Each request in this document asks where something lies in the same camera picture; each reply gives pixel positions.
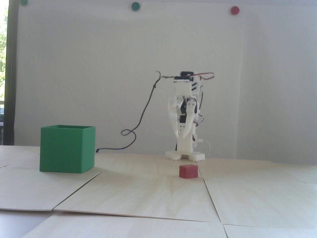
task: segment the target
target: wooden board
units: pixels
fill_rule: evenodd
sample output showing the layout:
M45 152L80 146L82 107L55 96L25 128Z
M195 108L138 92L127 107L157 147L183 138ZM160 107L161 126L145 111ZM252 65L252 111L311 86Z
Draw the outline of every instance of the wooden board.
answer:
M204 178L300 181L299 178L270 161L210 158L197 164Z
M56 209L219 221L203 179L183 179L178 175L127 175L103 171Z
M228 238L316 238L317 228L281 229L224 225Z
M205 179L224 224L311 228L317 224L317 185L304 182Z
M220 223L103 215L54 215L23 238L226 238Z
M303 180L305 183L317 184L317 166L315 165L301 165L301 164L274 164L283 170L289 172L293 176Z
M0 146L0 167L39 168L40 147Z
M96 167L122 174L178 175L179 166L184 164L196 163L188 159L173 161L157 155L95 154Z
M98 175L40 172L37 169L0 169L0 209L50 211Z
M0 237L21 238L53 215L50 212L0 210Z

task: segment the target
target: red wire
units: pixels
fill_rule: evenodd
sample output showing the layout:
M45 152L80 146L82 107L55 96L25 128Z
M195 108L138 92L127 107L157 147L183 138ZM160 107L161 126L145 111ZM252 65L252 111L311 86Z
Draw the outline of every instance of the red wire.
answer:
M215 77L215 75L214 76L212 76L212 77L210 77L210 78L203 78L203 77L201 77L202 79L204 79L204 80L208 80L208 79L212 79L212 78L214 78Z
M193 77L193 76L198 76L198 75L205 75L205 74L213 74L215 76L215 74L213 72L207 72L207 73L199 73L199 74L194 74L194 75L187 75L187 76L190 76L190 77Z

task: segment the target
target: cable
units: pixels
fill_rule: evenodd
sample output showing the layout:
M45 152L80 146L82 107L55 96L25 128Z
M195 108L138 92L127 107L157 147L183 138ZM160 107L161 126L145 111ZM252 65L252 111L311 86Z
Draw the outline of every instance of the cable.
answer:
M133 133L133 134L134 134L134 140L133 140L130 144L128 144L127 146L122 147L122 148L99 148L99 149L96 150L96 153L98 153L99 150L101 150L101 149L115 149L115 150L125 149L125 148L128 148L130 145L132 145L132 144L135 142L135 140L137 139L137 135L136 135L136 133L134 132L134 130L139 127L139 125L140 125L140 123L141 123L141 121L142 121L144 112L145 112L147 106L149 105L150 100L151 100L151 98L152 98L153 91L154 91L154 89L156 88L156 84L161 80L161 78L174 78L174 77L175 77L175 76L161 76L161 72L160 72L160 71L157 71L157 72L159 73L159 78L158 78L158 80L156 80L155 84L153 85L153 88L152 88L152 91L151 91L149 100L147 100L147 103L146 103L146 105L145 105L145 107L144 107L144 109L143 109L143 112L142 112L141 118L140 118L140 120L139 120L139 123L138 123L137 126L136 126L135 128L133 128L132 130L130 130L130 129L124 129L124 130L121 131L121 135L122 135L122 136L127 136L128 134Z
M200 76L200 78L202 78L202 79L204 79L204 80L212 79L212 78L214 78L214 77L215 77L215 75L213 75L213 76L210 77L210 78L203 78L203 77Z
M213 78L215 76L215 74L213 72L207 72L207 73L199 73L199 74L193 74L193 75L188 74L186 77L188 77L188 76L190 76L190 77L200 76L200 75L206 75L206 74L213 74L213 76L210 77L210 78L203 78L203 77L201 77L201 78L204 79L204 80L208 80L208 79L211 79L211 78Z
M208 155L207 155L207 156L209 156L209 154L210 154L210 148L211 148L210 143L209 143L208 141L206 141L206 140L204 140L204 142L206 142L206 143L209 145L209 152L208 152Z
M200 114L198 113L198 115L200 115ZM204 120L204 117L202 115L200 115L200 116L202 117L202 120L200 122L202 122ZM198 122L198 123L200 123L200 122Z
M200 99L199 109L201 107L201 103L203 102L203 95L204 95L204 92L201 92L201 99Z

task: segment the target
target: green box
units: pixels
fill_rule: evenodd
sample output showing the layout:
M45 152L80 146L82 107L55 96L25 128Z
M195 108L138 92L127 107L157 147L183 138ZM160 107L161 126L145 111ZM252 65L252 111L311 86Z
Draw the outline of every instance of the green box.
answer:
M94 126L41 128L40 171L83 173L95 164Z

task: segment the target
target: red block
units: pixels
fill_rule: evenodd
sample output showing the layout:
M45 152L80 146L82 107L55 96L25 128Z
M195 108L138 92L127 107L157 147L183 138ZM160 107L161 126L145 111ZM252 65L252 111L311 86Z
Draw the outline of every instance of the red block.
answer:
M197 178L198 166L195 164L180 165L179 176L181 178Z

